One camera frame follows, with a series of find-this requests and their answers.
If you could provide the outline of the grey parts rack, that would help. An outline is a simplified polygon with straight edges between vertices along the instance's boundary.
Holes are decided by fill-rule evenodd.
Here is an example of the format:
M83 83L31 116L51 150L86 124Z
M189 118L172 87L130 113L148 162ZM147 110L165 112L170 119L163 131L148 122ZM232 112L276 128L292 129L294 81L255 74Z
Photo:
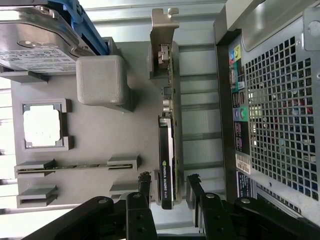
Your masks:
M81 204L97 197L118 199L138 189L138 177L151 175L152 200L159 202L159 126L161 90L148 76L150 43L119 44L126 63L128 84L137 105L123 113L102 106L87 106L77 99L76 78L55 75L48 83L11 83L15 156L18 169L71 165L125 165L133 169L106 168L16 173L18 208ZM23 106L69 100L71 112L65 128L71 137L69 150L24 146Z

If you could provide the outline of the silver CPU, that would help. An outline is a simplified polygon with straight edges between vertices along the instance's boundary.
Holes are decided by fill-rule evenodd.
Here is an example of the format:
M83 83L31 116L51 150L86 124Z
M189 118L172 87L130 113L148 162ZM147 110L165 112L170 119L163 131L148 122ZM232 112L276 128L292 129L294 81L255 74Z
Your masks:
M28 148L53 147L62 138L60 112L53 105L31 106L23 113L23 128Z

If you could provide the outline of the green RAM stick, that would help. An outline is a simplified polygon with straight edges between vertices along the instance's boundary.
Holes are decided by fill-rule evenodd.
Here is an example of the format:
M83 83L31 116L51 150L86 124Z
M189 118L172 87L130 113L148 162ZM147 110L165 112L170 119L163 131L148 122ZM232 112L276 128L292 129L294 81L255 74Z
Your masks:
M17 169L19 174L29 173L44 173L44 172L56 172L64 170L85 170L85 169L107 169L107 170L126 170L133 169L132 164L82 164L82 165L68 165L68 166L47 166L44 168L22 168Z

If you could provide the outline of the grey desktop computer case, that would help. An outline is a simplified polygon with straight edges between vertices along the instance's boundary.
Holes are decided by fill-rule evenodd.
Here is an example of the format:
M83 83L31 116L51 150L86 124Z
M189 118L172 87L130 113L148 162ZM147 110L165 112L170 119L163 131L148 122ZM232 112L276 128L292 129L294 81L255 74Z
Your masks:
M320 0L251 51L215 50L227 199L320 226Z

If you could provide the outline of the silver hard disk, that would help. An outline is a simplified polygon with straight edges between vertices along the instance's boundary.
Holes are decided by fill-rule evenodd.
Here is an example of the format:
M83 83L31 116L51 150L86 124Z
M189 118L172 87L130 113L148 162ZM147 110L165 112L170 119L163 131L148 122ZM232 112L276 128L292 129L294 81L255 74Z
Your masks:
M97 51L72 27L67 7L50 0L0 0L0 66L4 71L69 74Z

